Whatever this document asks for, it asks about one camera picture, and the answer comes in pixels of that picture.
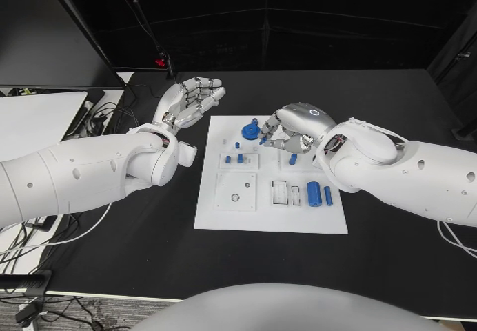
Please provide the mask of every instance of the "red light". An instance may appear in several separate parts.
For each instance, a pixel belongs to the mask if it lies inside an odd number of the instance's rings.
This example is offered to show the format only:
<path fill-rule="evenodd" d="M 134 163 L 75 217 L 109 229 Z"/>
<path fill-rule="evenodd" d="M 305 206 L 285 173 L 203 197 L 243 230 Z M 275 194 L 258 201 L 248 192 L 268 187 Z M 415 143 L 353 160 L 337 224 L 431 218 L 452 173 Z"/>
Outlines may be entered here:
<path fill-rule="evenodd" d="M 165 68 L 165 62 L 163 59 L 157 59 L 157 60 L 154 60 L 154 62 L 158 65 L 158 67 Z"/>

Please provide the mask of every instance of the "monitor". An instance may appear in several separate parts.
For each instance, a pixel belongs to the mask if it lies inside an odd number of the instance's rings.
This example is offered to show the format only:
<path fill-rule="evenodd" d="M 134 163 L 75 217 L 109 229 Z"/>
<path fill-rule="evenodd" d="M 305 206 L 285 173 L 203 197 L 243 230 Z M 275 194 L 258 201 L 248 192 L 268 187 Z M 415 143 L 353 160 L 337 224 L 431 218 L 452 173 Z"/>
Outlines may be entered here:
<path fill-rule="evenodd" d="M 122 89 L 65 0 L 0 0 L 0 87 Z"/>

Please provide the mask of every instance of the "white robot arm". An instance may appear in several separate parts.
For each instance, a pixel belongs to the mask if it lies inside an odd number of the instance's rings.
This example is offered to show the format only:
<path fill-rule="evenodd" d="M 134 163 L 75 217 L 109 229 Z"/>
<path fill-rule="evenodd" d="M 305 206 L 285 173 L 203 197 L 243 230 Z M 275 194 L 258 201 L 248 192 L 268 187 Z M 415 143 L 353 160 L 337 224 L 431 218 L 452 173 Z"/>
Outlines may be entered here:
<path fill-rule="evenodd" d="M 196 148 L 176 139 L 219 104 L 217 79 L 174 84 L 155 110 L 153 124 L 127 134 L 63 141 L 0 163 L 0 227 L 34 217 L 82 212 L 163 186 L 177 164 L 189 167 Z"/>
<path fill-rule="evenodd" d="M 287 140 L 271 140 L 278 125 Z M 325 112 L 305 103 L 289 104 L 274 113 L 261 137 L 265 146 L 295 154 L 307 153 L 314 145 L 312 165 L 344 192 L 366 190 L 413 214 L 477 226 L 477 154 L 408 141 L 353 118 L 336 125 Z"/>

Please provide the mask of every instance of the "screw hole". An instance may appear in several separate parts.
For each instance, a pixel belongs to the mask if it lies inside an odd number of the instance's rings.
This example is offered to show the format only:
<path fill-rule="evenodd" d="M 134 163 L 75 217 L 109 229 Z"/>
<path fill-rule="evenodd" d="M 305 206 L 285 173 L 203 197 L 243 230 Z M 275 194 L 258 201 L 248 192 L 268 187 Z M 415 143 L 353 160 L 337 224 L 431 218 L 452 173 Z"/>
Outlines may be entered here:
<path fill-rule="evenodd" d="M 467 174 L 467 180 L 470 183 L 475 180 L 475 174 L 472 172 Z"/>

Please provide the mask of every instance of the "black table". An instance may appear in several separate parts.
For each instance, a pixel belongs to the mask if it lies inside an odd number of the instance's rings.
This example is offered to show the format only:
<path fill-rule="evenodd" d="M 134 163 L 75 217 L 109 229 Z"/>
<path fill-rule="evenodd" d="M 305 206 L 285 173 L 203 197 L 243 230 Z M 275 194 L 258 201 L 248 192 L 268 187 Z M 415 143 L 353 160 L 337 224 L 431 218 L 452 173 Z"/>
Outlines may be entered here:
<path fill-rule="evenodd" d="M 178 80 L 194 76 L 222 79 L 226 87 L 219 106 L 177 134 L 197 147 L 194 164 L 177 168 L 167 186 L 114 203 L 93 232 L 59 247 L 47 290 L 184 299 L 230 285 L 297 283 L 361 294 L 423 316 L 477 319 L 477 260 L 441 239 L 435 221 L 363 191 L 341 193 L 347 236 L 193 229 L 210 115 L 266 115 L 301 101 L 337 123 L 353 116 L 410 140 L 477 151 L 452 139 L 459 123 L 426 72 L 189 72 Z M 148 84 L 155 95 L 171 85 L 161 73 L 134 74 L 129 83 Z M 158 98 L 144 87 L 134 91 L 145 123 Z M 125 104 L 131 98 L 128 92 Z M 121 130 L 129 126 L 124 118 Z M 82 230 L 102 212 L 82 215 Z M 454 227 L 465 243 L 477 243 L 477 229 Z"/>

